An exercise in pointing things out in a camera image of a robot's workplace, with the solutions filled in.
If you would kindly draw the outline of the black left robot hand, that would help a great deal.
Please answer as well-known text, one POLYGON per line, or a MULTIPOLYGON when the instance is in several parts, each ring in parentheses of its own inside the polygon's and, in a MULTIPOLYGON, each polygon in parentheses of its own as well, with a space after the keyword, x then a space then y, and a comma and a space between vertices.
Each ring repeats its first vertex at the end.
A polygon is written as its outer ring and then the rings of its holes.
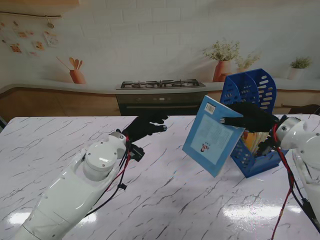
POLYGON ((116 131, 125 135, 125 137, 134 143, 146 136, 155 133, 165 132, 167 126, 164 125, 165 120, 169 117, 165 114, 140 115, 136 117, 125 129, 116 131))

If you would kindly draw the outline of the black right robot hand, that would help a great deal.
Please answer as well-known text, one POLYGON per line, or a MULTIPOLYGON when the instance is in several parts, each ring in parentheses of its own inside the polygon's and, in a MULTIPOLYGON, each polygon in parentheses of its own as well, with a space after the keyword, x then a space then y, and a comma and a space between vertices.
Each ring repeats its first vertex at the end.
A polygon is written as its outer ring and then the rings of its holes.
POLYGON ((254 103, 236 102, 228 106, 242 117, 223 117, 221 124, 244 128, 250 133, 269 133, 273 126, 280 122, 273 114, 265 112, 254 103))

